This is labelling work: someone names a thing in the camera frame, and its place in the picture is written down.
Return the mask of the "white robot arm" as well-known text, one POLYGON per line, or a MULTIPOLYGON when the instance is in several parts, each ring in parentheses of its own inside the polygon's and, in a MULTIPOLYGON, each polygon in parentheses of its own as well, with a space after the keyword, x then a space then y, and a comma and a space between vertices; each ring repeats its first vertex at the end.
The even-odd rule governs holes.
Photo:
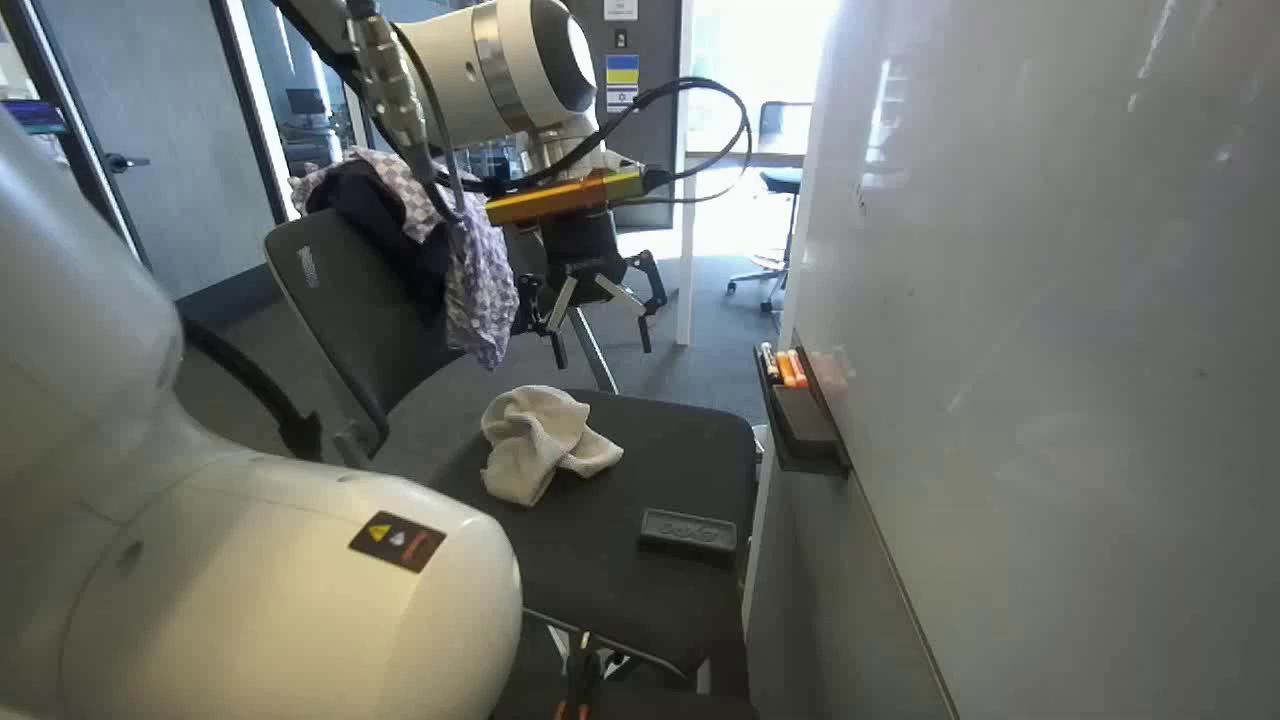
POLYGON ((487 720, 522 629, 497 515, 232 444, 178 363, 167 292, 0 121, 2 712, 487 720))

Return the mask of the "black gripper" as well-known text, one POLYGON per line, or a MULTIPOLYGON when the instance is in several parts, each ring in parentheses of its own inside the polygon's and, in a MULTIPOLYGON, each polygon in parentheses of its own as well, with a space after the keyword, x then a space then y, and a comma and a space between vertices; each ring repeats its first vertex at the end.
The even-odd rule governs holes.
POLYGON ((636 313, 641 349, 653 353, 653 317, 671 299, 657 256, 646 248, 619 256, 617 221, 607 211, 551 216, 540 223, 540 238, 547 290, 554 292, 540 317, 540 338, 551 343, 554 369, 568 369, 558 330, 575 303, 603 299, 598 281, 619 281, 619 292, 636 313), (646 281, 642 296, 625 281, 630 267, 646 281))

